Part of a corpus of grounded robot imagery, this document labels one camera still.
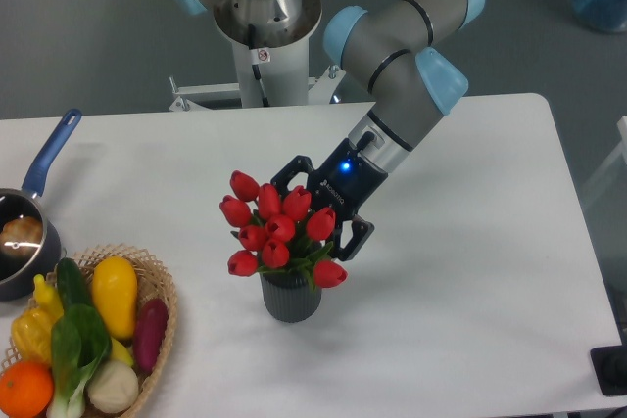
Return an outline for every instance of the cucumber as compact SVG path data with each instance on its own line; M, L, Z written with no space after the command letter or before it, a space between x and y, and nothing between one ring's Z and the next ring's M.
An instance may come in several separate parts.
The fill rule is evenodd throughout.
M57 263L57 291L63 310L77 303L93 307L87 283L78 265L71 258L63 258Z

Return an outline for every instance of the black cable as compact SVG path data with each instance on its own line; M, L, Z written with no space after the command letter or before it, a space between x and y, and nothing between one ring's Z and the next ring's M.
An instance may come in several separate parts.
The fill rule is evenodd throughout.
M621 415L623 411L627 410L627 406L623 406L622 408L617 408L608 414L605 418L617 418L618 415Z

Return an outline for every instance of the gray floor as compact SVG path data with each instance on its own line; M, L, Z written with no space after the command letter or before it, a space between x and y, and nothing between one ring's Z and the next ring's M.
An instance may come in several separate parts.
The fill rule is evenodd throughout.
M355 4L377 11L390 1L322 0L312 75L329 64L321 36L337 11ZM171 0L0 0L0 12L0 119L59 116L70 107L88 115L164 112L171 74L179 85L235 81L213 20L187 18ZM618 143L627 34L586 29L566 0L488 0L479 19L438 49L466 74L470 95L536 92L550 101L578 191ZM350 79L339 91L347 101L370 100ZM586 213L603 277L619 295L627 292L626 214L627 171Z

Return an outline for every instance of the tulip bouquet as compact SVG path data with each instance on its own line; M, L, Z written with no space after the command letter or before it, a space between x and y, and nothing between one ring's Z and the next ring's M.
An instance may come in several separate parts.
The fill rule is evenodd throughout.
M312 291L346 280L347 272L329 255L333 242L326 242L335 228L333 209L314 211L303 186L281 198L273 185L260 186L241 171L232 173L230 186L235 197L225 196L219 208L243 247L228 260L230 274L301 274Z

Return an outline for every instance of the yellow bell pepper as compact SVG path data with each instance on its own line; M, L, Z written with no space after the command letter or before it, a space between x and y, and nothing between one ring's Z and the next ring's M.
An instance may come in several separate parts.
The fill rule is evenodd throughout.
M46 280L41 274L33 278L35 284L34 297L37 304L50 314L52 320L56 322L63 316L63 306L57 290L46 284Z
M23 360L52 364L52 317L37 307L27 310L11 324L11 337Z
M111 256L94 268L91 298L109 334L130 340L135 332L137 275L130 261Z

